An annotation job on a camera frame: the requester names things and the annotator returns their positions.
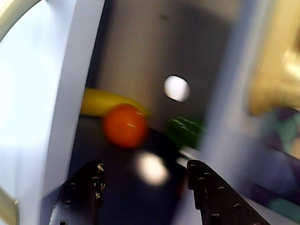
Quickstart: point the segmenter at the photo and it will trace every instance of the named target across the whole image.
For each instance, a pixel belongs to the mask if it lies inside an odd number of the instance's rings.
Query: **banana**
[[[122,95],[93,88],[85,89],[80,114],[103,116],[112,108],[121,104],[130,104],[140,110],[145,116],[149,116],[147,109],[138,102]]]

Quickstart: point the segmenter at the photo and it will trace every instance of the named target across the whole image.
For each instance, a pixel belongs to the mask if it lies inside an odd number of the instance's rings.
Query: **green pepper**
[[[201,121],[177,117],[168,120],[165,134],[178,148],[188,146],[196,149],[202,132]]]

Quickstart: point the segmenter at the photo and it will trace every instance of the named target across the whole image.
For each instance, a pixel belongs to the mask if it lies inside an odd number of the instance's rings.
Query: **yellow object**
[[[126,103],[140,110],[145,116],[149,116],[149,112],[138,102],[122,95],[93,88],[85,89],[80,114],[103,116],[112,108]]]
[[[251,82],[249,110],[260,115],[275,107],[300,110],[300,0],[277,0]]]
[[[0,187],[0,218],[8,225],[19,224],[18,201]]]
[[[41,0],[4,0],[6,4],[0,7],[0,42],[12,26],[39,1]]]

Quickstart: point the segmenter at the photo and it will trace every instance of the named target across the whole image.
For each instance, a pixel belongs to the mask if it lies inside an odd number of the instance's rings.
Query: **gray wall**
[[[97,79],[91,85],[90,74],[89,86],[139,101],[157,130],[172,116],[202,118],[238,7],[237,0],[113,1],[105,38],[99,38],[104,47],[94,50],[98,67],[90,68]],[[188,81],[191,93],[184,103],[165,95],[169,75]]]

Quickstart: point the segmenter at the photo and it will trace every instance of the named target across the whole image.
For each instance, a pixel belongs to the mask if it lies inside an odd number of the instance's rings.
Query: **orange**
[[[106,138],[123,148],[136,148],[146,137],[147,121],[145,116],[129,104],[113,108],[103,119]]]

